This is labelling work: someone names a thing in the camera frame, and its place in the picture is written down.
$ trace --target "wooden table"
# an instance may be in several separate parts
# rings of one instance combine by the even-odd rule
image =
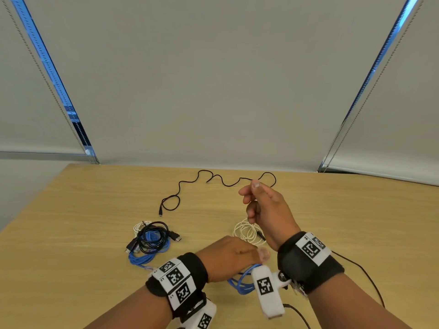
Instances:
[[[160,200],[193,180],[196,169],[69,165],[0,233],[0,328],[82,328],[142,286],[147,271],[124,253],[132,227],[158,219]],[[226,183],[257,171],[216,171]],[[359,262],[387,308],[414,328],[439,323],[439,188],[363,175],[276,172],[300,227]],[[172,242],[158,265],[231,234],[246,217],[238,189],[207,173],[183,184],[180,207],[162,220],[183,240]],[[271,183],[269,175],[263,181]],[[271,251],[269,265],[276,268]],[[367,293],[376,292],[359,268],[340,260]],[[205,292],[217,304],[212,328],[297,328],[292,310],[266,320],[255,293],[240,296],[226,282]],[[281,290],[311,328],[319,328],[307,300]]]

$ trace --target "left hand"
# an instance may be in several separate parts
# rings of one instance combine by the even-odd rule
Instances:
[[[225,281],[241,270],[262,264],[270,258],[266,248],[258,248],[235,236],[225,236],[196,255],[206,267],[209,283]]]

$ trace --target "gray floor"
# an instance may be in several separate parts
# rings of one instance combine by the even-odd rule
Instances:
[[[69,163],[0,159],[0,231]]]

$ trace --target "blue cable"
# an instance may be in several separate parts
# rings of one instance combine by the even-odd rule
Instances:
[[[241,295],[249,294],[250,292],[252,292],[255,289],[255,284],[253,284],[253,283],[251,283],[251,284],[243,283],[242,280],[244,279],[245,276],[251,275],[251,271],[254,268],[259,267],[259,266],[260,265],[252,265],[246,271],[239,273],[239,275],[241,275],[241,277],[239,277],[238,280],[236,280],[235,278],[230,278],[230,279],[227,280],[227,282],[229,282],[229,284],[234,289],[236,289],[239,294],[241,294]]]
[[[157,231],[154,231],[154,230],[147,231],[140,238],[144,239],[146,241],[149,241],[149,242],[159,241],[160,240],[160,233]],[[152,254],[145,254],[145,255],[139,256],[139,257],[134,256],[134,254],[133,254],[134,252],[130,252],[128,254],[129,262],[132,265],[137,265],[138,267],[140,267],[142,269],[151,269],[151,267],[147,267],[147,266],[145,266],[145,264],[151,262],[157,253],[166,252],[169,249],[170,244],[171,244],[171,242],[169,241],[169,238],[168,238],[168,240],[166,241],[163,248],[161,250],[159,250],[158,252],[152,253]]]

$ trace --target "right hand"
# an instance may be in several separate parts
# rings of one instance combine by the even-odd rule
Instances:
[[[241,188],[238,193],[244,196],[243,203],[248,204],[249,223],[256,223],[261,227],[267,243],[275,251],[301,231],[281,193],[259,180],[252,180],[251,184]]]

